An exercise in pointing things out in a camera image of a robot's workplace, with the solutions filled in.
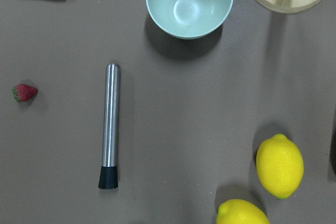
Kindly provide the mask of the red strawberry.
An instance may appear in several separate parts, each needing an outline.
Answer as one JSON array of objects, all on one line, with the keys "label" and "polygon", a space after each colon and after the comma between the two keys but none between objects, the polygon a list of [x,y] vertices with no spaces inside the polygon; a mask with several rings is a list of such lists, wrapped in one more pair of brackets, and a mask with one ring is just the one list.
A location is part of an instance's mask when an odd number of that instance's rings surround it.
[{"label": "red strawberry", "polygon": [[20,83],[12,88],[14,99],[18,102],[26,102],[33,98],[38,89],[27,84]]}]

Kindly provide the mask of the upper yellow lemon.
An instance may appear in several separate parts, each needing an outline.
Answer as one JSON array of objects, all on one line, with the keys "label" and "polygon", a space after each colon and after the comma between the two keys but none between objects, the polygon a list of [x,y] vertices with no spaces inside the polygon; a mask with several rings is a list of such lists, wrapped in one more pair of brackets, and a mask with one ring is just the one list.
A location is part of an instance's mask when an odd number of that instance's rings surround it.
[{"label": "upper yellow lemon", "polygon": [[305,167],[300,149],[283,134],[264,140],[256,154],[256,170],[264,188],[278,199],[300,186]]}]

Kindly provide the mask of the yellow lemon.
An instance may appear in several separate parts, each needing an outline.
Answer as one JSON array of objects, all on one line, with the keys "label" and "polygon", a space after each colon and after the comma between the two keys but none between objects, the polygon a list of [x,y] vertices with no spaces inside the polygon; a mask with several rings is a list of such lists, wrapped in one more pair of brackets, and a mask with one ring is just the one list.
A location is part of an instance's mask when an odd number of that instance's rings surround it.
[{"label": "yellow lemon", "polygon": [[264,140],[256,154],[256,170],[264,188],[278,199],[300,186],[305,167],[300,149],[283,134]]},{"label": "yellow lemon", "polygon": [[270,223],[265,213],[242,199],[230,199],[218,208],[216,223]]}]

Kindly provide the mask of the lower yellow lemon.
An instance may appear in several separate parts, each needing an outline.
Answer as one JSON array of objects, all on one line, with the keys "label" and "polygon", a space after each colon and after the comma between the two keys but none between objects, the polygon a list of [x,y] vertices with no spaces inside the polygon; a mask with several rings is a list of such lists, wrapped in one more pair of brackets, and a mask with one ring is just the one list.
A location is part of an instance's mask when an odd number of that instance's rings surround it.
[{"label": "lower yellow lemon", "polygon": [[218,208],[216,223],[270,223],[265,213],[242,199],[230,199]]}]

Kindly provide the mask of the mint green bowl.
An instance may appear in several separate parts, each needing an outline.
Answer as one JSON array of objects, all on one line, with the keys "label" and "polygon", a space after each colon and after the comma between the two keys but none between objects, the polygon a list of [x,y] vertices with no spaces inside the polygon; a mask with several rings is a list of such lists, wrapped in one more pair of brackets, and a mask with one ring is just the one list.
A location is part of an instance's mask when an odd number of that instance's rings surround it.
[{"label": "mint green bowl", "polygon": [[199,39],[228,17],[234,0],[145,0],[155,24],[180,39]]}]

